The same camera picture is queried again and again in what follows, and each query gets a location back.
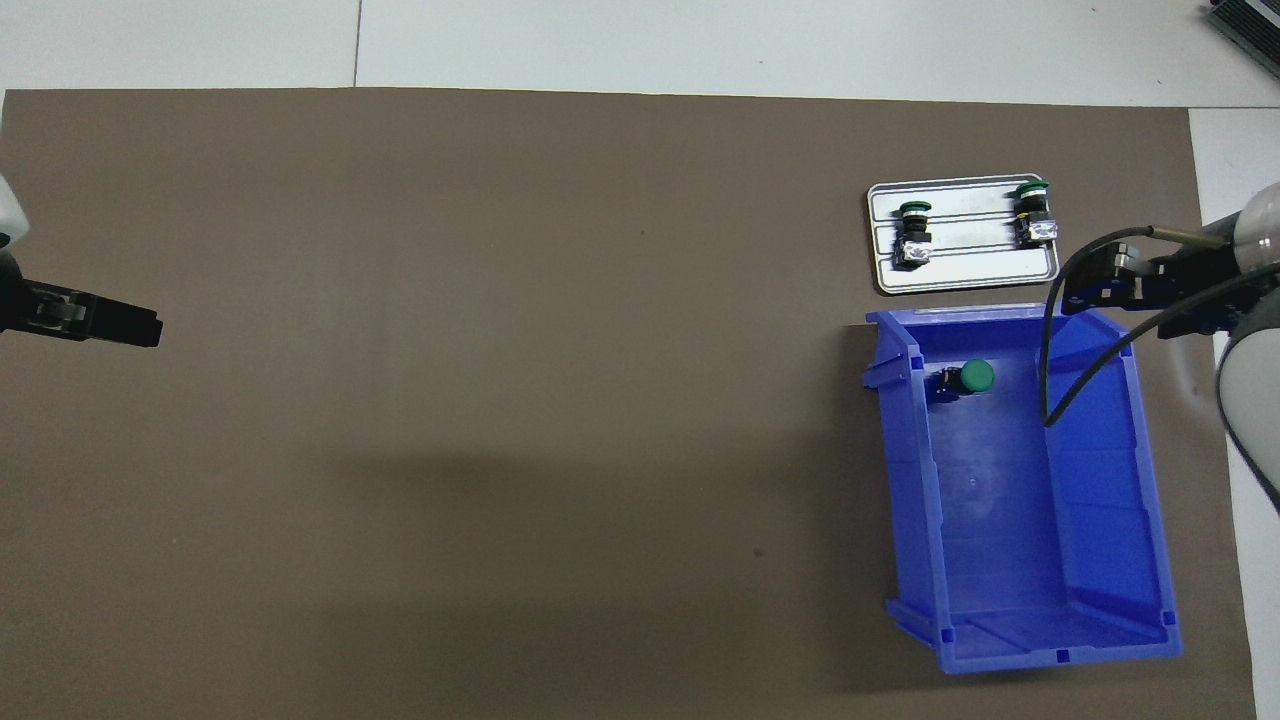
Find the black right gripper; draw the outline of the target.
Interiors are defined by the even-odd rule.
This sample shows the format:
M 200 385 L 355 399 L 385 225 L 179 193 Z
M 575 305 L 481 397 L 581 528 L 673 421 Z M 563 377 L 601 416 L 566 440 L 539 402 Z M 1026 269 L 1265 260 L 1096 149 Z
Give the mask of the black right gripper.
M 1170 313 L 1175 306 L 1181 311 L 1160 323 L 1161 340 L 1233 331 L 1251 310 L 1249 295 L 1222 295 L 1197 304 L 1190 302 L 1190 296 L 1240 273 L 1230 245 L 1183 246 L 1162 256 L 1160 264 L 1142 259 L 1132 245 L 1106 245 L 1089 251 L 1066 274 L 1062 315 L 1096 307 L 1151 310 L 1165 300 Z

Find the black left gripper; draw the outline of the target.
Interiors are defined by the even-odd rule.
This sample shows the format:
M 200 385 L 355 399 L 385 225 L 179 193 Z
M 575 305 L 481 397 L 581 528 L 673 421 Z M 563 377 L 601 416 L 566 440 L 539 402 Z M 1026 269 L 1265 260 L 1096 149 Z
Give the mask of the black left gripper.
M 3 333 L 19 329 L 28 316 L 31 334 L 56 340 L 99 340 L 152 348 L 163 337 L 163 322 L 154 310 L 55 284 L 28 287 L 6 250 L 1 251 L 0 311 Z

